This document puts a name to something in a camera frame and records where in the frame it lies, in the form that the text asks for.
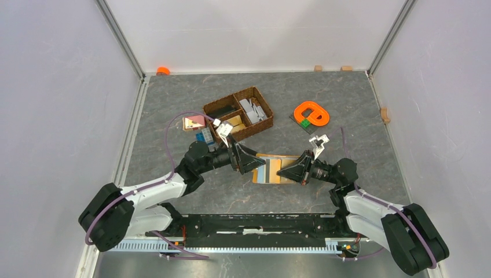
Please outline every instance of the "small wooden block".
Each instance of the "small wooden block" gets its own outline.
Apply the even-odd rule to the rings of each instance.
[[[232,126],[238,126],[242,123],[242,118],[240,117],[240,115],[237,115],[237,116],[232,117],[226,121],[229,122]]]
[[[238,126],[234,126],[234,127],[232,128],[232,130],[230,131],[230,133],[235,133],[235,132],[237,132],[237,131],[239,131],[239,130],[243,130],[243,129],[245,129],[245,127],[246,127],[246,125],[244,125],[243,123],[241,123],[241,124],[240,124],[240,125],[238,125]]]
[[[344,65],[341,67],[341,71],[353,71],[353,67],[350,65]]]
[[[384,125],[390,123],[390,119],[387,116],[387,107],[382,107],[380,109],[380,116],[382,117],[382,122],[384,123]]]

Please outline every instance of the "wooden block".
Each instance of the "wooden block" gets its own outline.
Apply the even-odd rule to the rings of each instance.
[[[182,128],[185,131],[199,130],[199,129],[202,129],[206,126],[206,123],[204,121],[204,117],[201,115],[184,117],[184,118],[182,118],[182,120],[183,120],[183,127]]]
[[[240,115],[237,115],[237,116],[232,117],[226,121],[229,122],[232,126],[238,126],[242,123],[242,118],[240,117]]]
[[[380,109],[380,116],[382,117],[382,122],[384,123],[384,125],[390,123],[390,119],[387,116],[387,107],[382,107]]]
[[[232,128],[232,130],[230,131],[230,133],[235,133],[235,132],[237,132],[239,130],[243,130],[243,129],[245,129],[245,127],[246,127],[246,125],[244,125],[243,123],[241,123],[240,125],[234,126]]]
[[[350,65],[344,65],[341,67],[341,71],[353,71],[353,67]]]

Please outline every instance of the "small orange object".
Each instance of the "small orange object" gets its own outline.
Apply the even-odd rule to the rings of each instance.
[[[308,109],[312,110],[310,115],[305,118],[302,114]],[[329,113],[320,105],[313,101],[305,101],[301,105],[295,108],[293,116],[298,123],[307,119],[311,124],[315,126],[325,126],[329,122]]]
[[[344,65],[341,67],[341,71],[353,71],[353,67],[350,65]]]
[[[166,67],[159,67],[157,69],[157,75],[169,75],[170,71]]]
[[[382,122],[386,125],[390,123],[390,118],[387,116],[387,107],[382,107],[380,109],[380,116],[382,117]]]

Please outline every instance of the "gray metal piece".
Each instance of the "gray metal piece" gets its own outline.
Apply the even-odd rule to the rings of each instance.
[[[261,106],[257,106],[257,110],[259,112],[259,117],[261,118],[261,120],[265,120],[266,119],[266,114],[264,113],[264,110],[262,109]]]
[[[247,253],[247,254],[341,254],[336,249],[338,242],[326,239],[325,247],[271,247],[271,248],[184,248],[193,253]],[[154,253],[180,253],[179,250],[169,248],[161,239],[124,239],[113,252],[154,252]]]
[[[106,22],[108,23],[112,33],[116,37],[116,40],[118,41],[119,45],[123,49],[126,57],[128,57],[128,60],[130,61],[131,66],[133,67],[133,70],[135,70],[135,73],[138,75],[138,77],[141,80],[143,80],[145,78],[145,72],[141,68],[135,54],[131,50],[128,41],[124,37],[123,32],[121,31],[118,22],[114,18],[114,15],[112,14],[111,9],[109,8],[109,5],[107,4],[106,0],[95,0],[95,1],[99,9],[101,10],[102,15],[106,19]]]
[[[377,52],[377,55],[375,55],[375,58],[368,68],[368,74],[372,75],[376,70],[377,67],[379,66],[380,62],[382,61],[383,57],[387,53],[387,50],[389,49],[390,45],[392,44],[392,41],[394,40],[395,36],[399,32],[399,30],[402,27],[402,24],[404,23],[404,20],[407,18],[409,12],[413,8],[414,3],[416,3],[416,0],[406,0],[404,2],[404,5],[401,8],[401,11],[397,15],[397,18],[395,19],[394,24],[389,30],[389,33],[387,34],[384,42],[382,43],[382,46],[380,47],[379,51]]]
[[[246,99],[240,100],[239,103],[242,106],[242,109],[244,109],[244,112],[246,114],[254,111],[254,109],[252,108],[252,105]]]
[[[252,124],[259,122],[258,114],[254,110],[247,112],[247,117],[249,118]]]

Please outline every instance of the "gray marble floor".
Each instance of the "gray marble floor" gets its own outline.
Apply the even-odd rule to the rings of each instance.
[[[171,170],[165,155],[164,130],[182,111],[202,111],[220,97],[256,86],[274,112],[274,126],[243,143],[260,152],[300,155],[311,148],[308,135],[289,115],[306,100],[319,103],[330,114],[329,124],[316,135],[344,126],[353,160],[358,163],[359,185],[393,203],[407,204],[408,197],[394,151],[380,118],[375,96],[363,72],[289,72],[222,75],[153,76],[149,81],[135,139],[126,185],[160,177]],[[168,145],[178,163],[195,140],[176,120]],[[343,158],[340,133],[326,144],[322,160]],[[312,181],[298,184],[253,184],[252,173],[240,175],[231,167],[203,174],[205,183],[194,193],[172,201],[181,213],[320,213],[334,212],[328,190],[331,184]]]

